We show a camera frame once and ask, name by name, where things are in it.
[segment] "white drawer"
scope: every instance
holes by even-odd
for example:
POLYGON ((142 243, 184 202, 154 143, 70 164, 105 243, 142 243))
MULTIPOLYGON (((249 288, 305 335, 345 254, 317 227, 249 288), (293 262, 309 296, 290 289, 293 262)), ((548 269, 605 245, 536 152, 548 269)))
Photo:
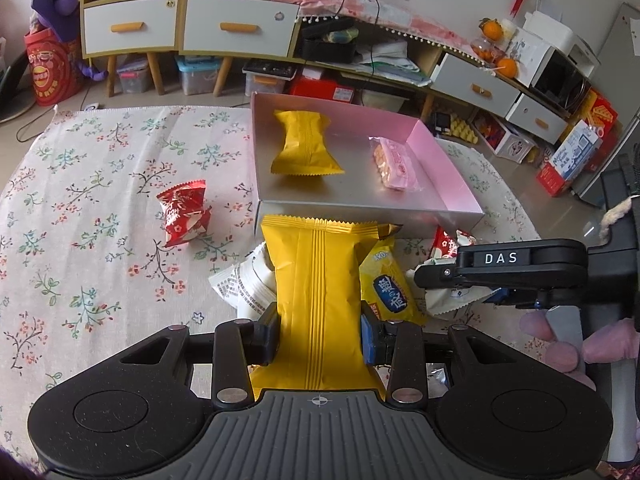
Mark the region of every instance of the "white drawer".
POLYGON ((431 88, 504 117, 520 93, 500 78, 447 54, 431 75, 431 88))
POLYGON ((130 0, 84 10, 84 53, 140 51, 175 47, 178 0, 130 0), (127 32, 113 32, 119 25, 142 24, 127 32))
POLYGON ((297 15, 269 0, 187 0, 182 49, 286 56, 297 15))
POLYGON ((516 126, 548 140, 558 140, 566 128, 566 121, 531 97, 521 94, 505 118, 516 126))

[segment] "purple hat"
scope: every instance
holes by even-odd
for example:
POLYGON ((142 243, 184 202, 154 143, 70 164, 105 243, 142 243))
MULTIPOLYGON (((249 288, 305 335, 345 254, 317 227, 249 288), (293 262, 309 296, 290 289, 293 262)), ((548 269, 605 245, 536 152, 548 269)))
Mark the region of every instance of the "purple hat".
POLYGON ((31 0, 31 9, 35 10, 44 25, 53 29, 57 38, 66 43, 75 40, 80 34, 80 0, 31 0))

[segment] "wooden leg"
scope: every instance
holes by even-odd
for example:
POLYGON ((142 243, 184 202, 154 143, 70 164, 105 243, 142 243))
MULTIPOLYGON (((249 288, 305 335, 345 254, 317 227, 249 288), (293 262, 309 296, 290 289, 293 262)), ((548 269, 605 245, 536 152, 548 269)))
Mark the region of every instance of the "wooden leg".
POLYGON ((158 64, 158 54, 155 52, 147 52, 146 59, 149 62, 151 77, 154 80, 156 92, 158 92, 158 95, 164 95, 164 84, 162 84, 162 74, 160 73, 160 65, 158 64))
POLYGON ((116 56, 109 56, 107 60, 107 97, 113 97, 113 88, 116 83, 116 56))
POLYGON ((231 63, 233 63, 233 60, 234 59, 230 56, 226 56, 222 59, 220 72, 218 72, 218 79, 216 79, 216 87, 213 89, 213 97, 218 97, 225 87, 226 76, 229 75, 229 70, 231 70, 231 63))
POLYGON ((422 106, 422 113, 420 114, 420 120, 425 123, 431 115, 431 109, 433 108, 433 100, 435 99, 432 93, 428 93, 424 100, 424 106, 422 106))

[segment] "yellow snack bag with blue label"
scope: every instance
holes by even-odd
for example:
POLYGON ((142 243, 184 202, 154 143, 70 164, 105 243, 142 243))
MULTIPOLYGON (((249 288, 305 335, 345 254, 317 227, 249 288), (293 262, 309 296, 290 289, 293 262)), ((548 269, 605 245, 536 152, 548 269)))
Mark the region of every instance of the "yellow snack bag with blue label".
POLYGON ((426 318, 418 310, 402 269, 393 256, 394 243, 393 238, 380 240, 360 265, 362 299, 383 321, 402 319, 423 325, 426 318))
POLYGON ((273 113, 284 126, 282 151, 271 163, 271 173, 286 175, 329 175, 344 173, 324 145, 324 131, 331 120, 318 112, 273 113))
POLYGON ((364 363, 358 266, 378 241, 375 222, 266 215, 262 234, 276 273, 280 343, 251 373, 256 398, 284 390, 385 389, 364 363))

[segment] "gray ribbed surface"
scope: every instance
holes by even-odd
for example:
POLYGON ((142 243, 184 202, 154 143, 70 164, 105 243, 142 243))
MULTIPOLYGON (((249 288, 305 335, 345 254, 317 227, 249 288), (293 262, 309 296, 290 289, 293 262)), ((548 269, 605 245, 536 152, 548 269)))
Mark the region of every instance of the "gray ribbed surface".
MULTIPOLYGON (((51 480, 65 477, 53 474, 51 480)), ((597 479, 584 473, 574 480, 597 479)), ((221 413, 164 469, 136 480, 497 480, 453 455, 425 418, 373 392, 276 392, 221 413), (319 406, 313 399, 324 397, 319 406)))

